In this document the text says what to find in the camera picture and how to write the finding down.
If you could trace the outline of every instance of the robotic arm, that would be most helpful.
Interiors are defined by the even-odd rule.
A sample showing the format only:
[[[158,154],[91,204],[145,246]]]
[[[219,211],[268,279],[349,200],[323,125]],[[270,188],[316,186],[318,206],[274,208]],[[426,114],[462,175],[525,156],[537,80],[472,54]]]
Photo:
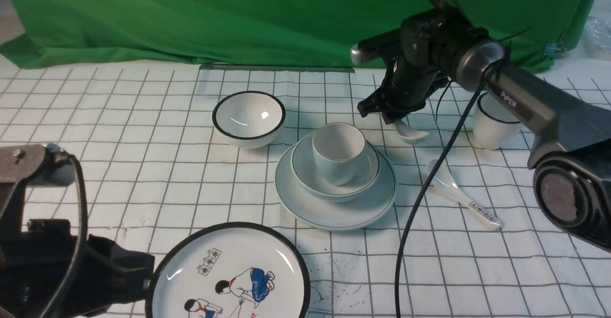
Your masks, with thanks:
[[[54,144],[0,148],[0,318],[92,317],[114,303],[146,298],[153,255],[103,237],[81,238],[87,233],[82,175],[78,160]],[[22,231],[26,187],[75,180],[85,205],[79,237],[59,219],[30,220]]]
[[[382,58],[386,76],[358,104],[362,117],[381,113],[391,124],[425,106],[448,77],[475,92],[510,49],[474,27],[460,8],[429,0],[430,11],[399,29],[353,46],[355,64]],[[528,168],[545,215],[560,229],[611,252],[611,111],[592,106],[511,64],[502,65],[487,90],[535,133]]]

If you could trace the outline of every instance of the white grid tablecloth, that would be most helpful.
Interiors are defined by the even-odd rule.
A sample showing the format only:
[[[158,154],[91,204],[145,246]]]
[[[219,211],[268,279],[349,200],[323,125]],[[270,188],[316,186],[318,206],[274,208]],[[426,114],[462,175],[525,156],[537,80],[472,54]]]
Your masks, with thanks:
[[[312,280],[309,318],[390,317],[400,229],[426,175],[471,94],[454,87],[432,110],[439,90],[409,123],[430,136],[406,145],[377,114],[356,103],[383,71],[355,74],[142,70],[76,66],[0,68],[0,143],[56,142],[82,160],[90,233],[157,263],[190,233],[246,221],[280,231],[302,253]],[[546,78],[584,101],[609,108],[611,81]],[[229,94],[260,90],[286,107],[281,137],[268,147],[220,144],[211,111]],[[325,123],[360,128],[395,164],[399,194],[379,222],[328,233],[296,222],[274,186],[282,153]],[[562,233],[544,217],[526,168],[533,135],[524,129],[502,150],[472,146],[472,118],[447,159],[465,192],[502,220],[484,226],[435,188],[426,194],[408,238],[401,275],[406,317],[604,317],[611,314],[611,258]],[[24,221],[67,218],[77,227],[74,187],[28,191]],[[144,303],[114,305],[110,318],[140,317]]]

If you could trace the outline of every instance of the cartoon figure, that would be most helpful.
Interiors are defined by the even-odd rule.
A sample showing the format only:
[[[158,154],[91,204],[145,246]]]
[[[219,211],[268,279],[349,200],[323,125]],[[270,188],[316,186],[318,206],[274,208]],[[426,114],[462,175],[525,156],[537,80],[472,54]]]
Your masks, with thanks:
[[[189,318],[217,318],[223,309],[212,305],[203,299],[189,299],[185,303],[185,310],[189,311]]]
[[[216,284],[214,290],[218,294],[232,293],[241,298],[242,304],[246,299],[255,304],[255,308],[264,301],[271,292],[274,285],[275,275],[272,272],[265,273],[259,268],[248,268],[242,274],[234,277],[231,281],[221,280]]]

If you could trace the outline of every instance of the white spoon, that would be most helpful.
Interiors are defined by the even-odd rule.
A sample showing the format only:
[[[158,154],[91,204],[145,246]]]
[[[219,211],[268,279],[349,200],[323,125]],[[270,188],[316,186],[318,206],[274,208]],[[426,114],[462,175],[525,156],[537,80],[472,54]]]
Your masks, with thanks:
[[[426,169],[428,170],[429,174],[432,172],[435,163],[437,163],[437,159],[433,159],[428,162]],[[482,218],[482,220],[492,229],[500,229],[500,220],[498,220],[494,214],[487,211],[487,209],[480,206],[473,199],[469,198],[469,196],[467,196],[467,194],[465,194],[464,191],[458,187],[447,166],[441,165],[439,170],[437,170],[434,179],[432,180],[432,184],[434,184],[435,187],[439,188],[445,194],[452,196],[452,198],[458,201],[461,205],[464,205],[465,207],[468,207],[474,211],[477,216]]]
[[[429,133],[427,131],[418,131],[417,129],[412,129],[408,126],[403,120],[398,120],[395,122],[395,131],[397,131],[397,135],[399,135],[399,139],[403,140],[407,144],[418,144],[424,138],[426,138]]]

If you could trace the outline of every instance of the plastic bag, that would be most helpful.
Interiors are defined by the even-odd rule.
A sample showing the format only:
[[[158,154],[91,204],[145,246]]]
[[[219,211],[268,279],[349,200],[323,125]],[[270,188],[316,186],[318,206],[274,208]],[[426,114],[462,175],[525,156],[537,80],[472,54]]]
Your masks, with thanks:
[[[583,31],[590,55],[611,61],[611,24],[602,18],[590,16]]]

